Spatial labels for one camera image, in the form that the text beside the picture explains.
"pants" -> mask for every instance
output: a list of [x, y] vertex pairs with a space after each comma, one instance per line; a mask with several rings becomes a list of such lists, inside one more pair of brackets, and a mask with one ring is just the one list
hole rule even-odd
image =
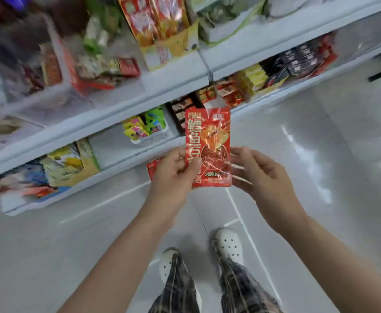
[[[277, 301], [265, 291], [247, 269], [225, 258], [217, 240], [212, 241], [222, 270], [220, 284], [223, 313], [282, 313]], [[149, 313], [199, 313], [193, 279], [188, 275], [182, 258], [176, 253], [162, 294]]]

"tiled floor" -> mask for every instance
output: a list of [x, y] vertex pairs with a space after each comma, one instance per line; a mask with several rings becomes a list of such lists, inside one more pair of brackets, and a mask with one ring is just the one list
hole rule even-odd
[[[285, 165], [308, 213], [381, 272], [381, 80], [366, 82], [377, 69], [381, 64], [371, 62], [247, 115], [232, 124], [231, 140]], [[55, 312], [135, 216], [149, 187], [141, 165], [44, 210], [0, 214], [0, 312]], [[221, 312], [209, 237], [223, 226], [240, 235], [247, 267], [285, 311], [337, 312], [250, 197], [234, 187], [192, 192], [129, 312], [146, 312], [161, 292], [157, 261], [172, 246], [196, 281], [203, 311]]]

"hand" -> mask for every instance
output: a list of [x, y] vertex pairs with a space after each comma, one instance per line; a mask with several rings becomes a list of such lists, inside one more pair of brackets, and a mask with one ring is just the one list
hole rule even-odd
[[197, 157], [185, 168], [184, 156], [184, 149], [174, 148], [158, 164], [150, 193], [140, 211], [167, 230], [174, 225], [177, 213], [185, 205], [193, 179], [202, 165], [202, 159]]
[[231, 163], [243, 167], [231, 168], [233, 185], [250, 194], [261, 215], [277, 233], [285, 237], [290, 235], [291, 228], [307, 222], [308, 216], [282, 165], [247, 147], [232, 147]]

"person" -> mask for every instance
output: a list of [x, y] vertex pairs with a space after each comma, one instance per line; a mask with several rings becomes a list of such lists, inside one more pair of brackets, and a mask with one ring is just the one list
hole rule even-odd
[[[159, 163], [148, 197], [137, 216], [58, 313], [124, 313], [127, 310], [159, 242], [186, 203], [201, 167], [200, 158], [196, 158], [185, 168], [183, 157], [184, 150], [176, 148]], [[306, 214], [285, 168], [246, 147], [231, 148], [231, 163], [237, 166], [231, 171], [233, 185], [254, 199], [266, 222], [290, 244], [340, 312], [381, 312], [381, 277]], [[224, 313], [281, 312], [276, 300], [244, 268], [242, 254], [238, 252], [237, 257], [236, 252], [234, 256], [232, 251], [228, 252], [231, 246], [227, 246], [226, 238], [233, 240], [231, 246], [236, 251], [241, 251], [238, 236], [230, 230], [220, 230], [213, 240], [222, 270]], [[165, 288], [150, 312], [202, 311], [197, 287], [180, 253], [166, 251], [160, 265]]]

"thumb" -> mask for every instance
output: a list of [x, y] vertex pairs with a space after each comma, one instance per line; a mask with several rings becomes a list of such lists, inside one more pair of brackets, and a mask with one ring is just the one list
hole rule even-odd
[[247, 147], [243, 147], [241, 151], [241, 161], [243, 162], [244, 170], [246, 176], [251, 183], [254, 183], [258, 178], [263, 178], [266, 176], [264, 171], [258, 166], [258, 163], [251, 155], [251, 151]]
[[201, 166], [202, 166], [202, 158], [200, 157], [193, 158], [192, 161], [189, 163], [188, 168], [186, 168], [185, 172], [183, 173], [183, 176], [186, 179], [193, 181], [193, 179], [195, 179], [196, 176], [198, 175]]

